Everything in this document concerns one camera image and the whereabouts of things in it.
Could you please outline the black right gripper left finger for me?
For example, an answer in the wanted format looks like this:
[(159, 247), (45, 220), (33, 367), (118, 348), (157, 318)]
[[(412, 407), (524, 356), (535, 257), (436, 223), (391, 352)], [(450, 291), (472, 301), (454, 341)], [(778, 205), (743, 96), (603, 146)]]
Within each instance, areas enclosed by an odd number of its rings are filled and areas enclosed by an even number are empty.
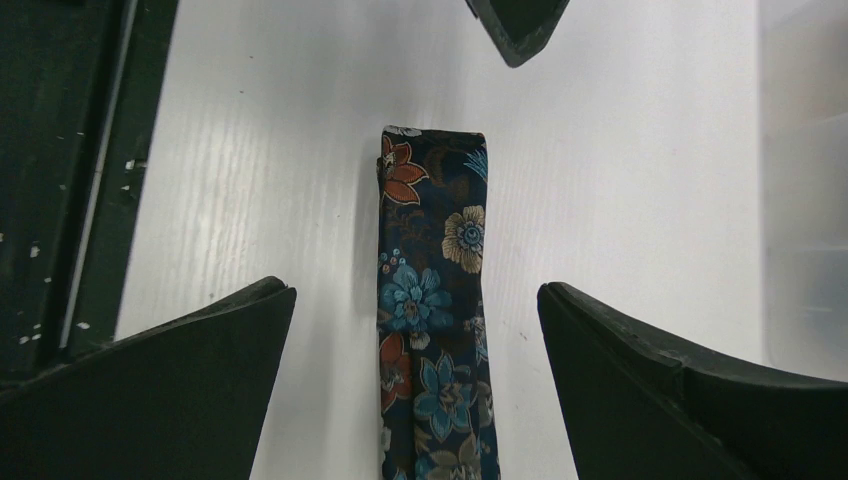
[(246, 479), (297, 292), (266, 277), (1, 393), (5, 479)]

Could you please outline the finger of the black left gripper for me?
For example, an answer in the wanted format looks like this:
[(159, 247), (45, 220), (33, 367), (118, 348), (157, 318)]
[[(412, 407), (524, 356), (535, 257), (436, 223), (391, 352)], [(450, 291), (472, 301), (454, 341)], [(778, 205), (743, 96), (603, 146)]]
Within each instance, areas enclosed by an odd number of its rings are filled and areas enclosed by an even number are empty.
[(498, 53), (518, 68), (549, 42), (569, 0), (466, 0)]

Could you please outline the navy floral tie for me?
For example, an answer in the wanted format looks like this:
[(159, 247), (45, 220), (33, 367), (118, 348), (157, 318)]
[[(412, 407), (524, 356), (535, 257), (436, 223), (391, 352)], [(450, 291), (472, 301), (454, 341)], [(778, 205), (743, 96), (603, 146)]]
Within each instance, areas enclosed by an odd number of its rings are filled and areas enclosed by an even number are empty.
[(485, 137), (387, 126), (376, 169), (381, 475), (497, 479)]

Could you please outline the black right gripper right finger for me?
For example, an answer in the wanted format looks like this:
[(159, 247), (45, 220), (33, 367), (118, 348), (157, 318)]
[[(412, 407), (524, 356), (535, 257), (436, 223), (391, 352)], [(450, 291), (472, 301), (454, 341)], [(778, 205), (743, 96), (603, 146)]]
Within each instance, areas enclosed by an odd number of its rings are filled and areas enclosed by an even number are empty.
[(847, 386), (706, 348), (571, 285), (538, 314), (582, 479), (843, 479)]

